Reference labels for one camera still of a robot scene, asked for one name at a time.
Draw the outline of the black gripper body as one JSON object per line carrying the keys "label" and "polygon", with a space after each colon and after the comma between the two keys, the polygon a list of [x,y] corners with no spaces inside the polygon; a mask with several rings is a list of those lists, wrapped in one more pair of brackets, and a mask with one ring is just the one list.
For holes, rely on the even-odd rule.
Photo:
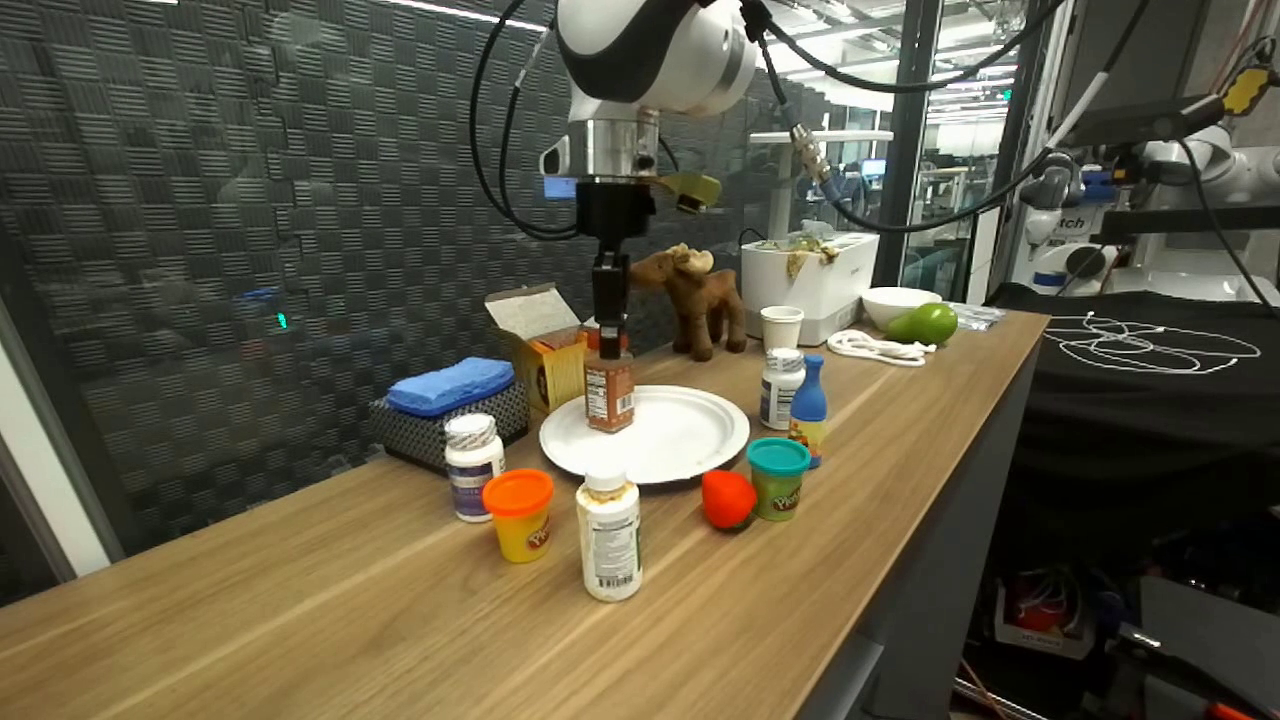
{"label": "black gripper body", "polygon": [[581,184],[576,227],[595,234],[604,253],[617,253],[626,234],[648,233],[657,199],[645,184]]}

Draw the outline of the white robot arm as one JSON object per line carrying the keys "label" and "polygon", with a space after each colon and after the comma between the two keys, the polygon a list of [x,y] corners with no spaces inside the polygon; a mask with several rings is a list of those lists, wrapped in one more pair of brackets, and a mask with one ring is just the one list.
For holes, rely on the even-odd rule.
{"label": "white robot arm", "polygon": [[754,49],[732,0],[556,0],[556,49],[584,140],[576,227],[595,239],[598,355],[624,350],[626,234],[657,210],[660,117],[719,117],[750,84]]}

